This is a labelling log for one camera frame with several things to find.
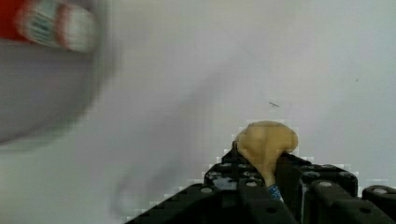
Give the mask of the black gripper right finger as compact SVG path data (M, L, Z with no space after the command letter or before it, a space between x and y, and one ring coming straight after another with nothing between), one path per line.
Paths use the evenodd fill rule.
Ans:
M372 185L358 192L358 178L331 164L282 154L276 183L298 224L395 224L395 189Z

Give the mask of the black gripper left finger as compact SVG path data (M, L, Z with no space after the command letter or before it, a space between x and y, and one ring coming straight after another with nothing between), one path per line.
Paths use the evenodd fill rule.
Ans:
M193 184L125 224L297 224L237 145Z

